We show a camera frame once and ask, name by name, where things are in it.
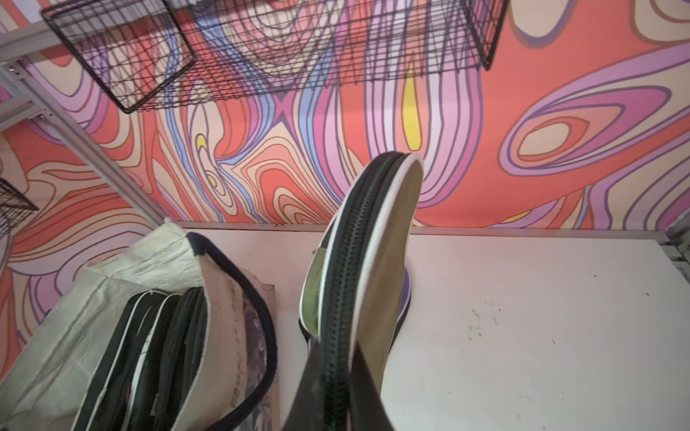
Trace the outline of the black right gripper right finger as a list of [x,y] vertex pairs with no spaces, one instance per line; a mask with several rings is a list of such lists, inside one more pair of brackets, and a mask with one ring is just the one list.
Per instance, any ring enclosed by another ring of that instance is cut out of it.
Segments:
[[355,348],[350,370],[350,430],[395,430],[359,345]]

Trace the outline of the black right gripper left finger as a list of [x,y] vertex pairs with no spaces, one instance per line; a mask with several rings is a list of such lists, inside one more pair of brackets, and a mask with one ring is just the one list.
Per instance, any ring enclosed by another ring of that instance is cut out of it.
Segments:
[[309,353],[301,380],[289,411],[284,431],[325,430],[325,388],[323,388],[322,359],[319,345]]

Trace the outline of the olive ping pong paddle case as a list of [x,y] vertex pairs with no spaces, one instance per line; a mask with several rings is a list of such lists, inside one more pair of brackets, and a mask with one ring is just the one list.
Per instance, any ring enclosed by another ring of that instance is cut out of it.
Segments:
[[418,154],[376,156],[314,252],[300,297],[299,327],[308,355],[319,345],[325,430],[350,430],[350,370],[357,345],[381,398],[423,177]]

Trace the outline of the purple ping pong paddle case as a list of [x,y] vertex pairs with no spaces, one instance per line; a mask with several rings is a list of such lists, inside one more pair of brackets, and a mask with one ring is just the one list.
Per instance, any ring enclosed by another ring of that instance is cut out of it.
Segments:
[[410,309],[411,304],[411,275],[407,267],[404,268],[404,286],[402,287],[402,296],[400,301],[399,313],[396,320],[395,333],[393,336],[393,343],[398,337],[398,334],[402,330],[406,316]]

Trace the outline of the cream canvas tote bag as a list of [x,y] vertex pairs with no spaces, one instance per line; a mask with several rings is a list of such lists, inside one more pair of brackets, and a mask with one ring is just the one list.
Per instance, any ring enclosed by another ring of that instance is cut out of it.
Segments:
[[274,288],[168,222],[89,267],[1,384],[5,430],[276,430]]

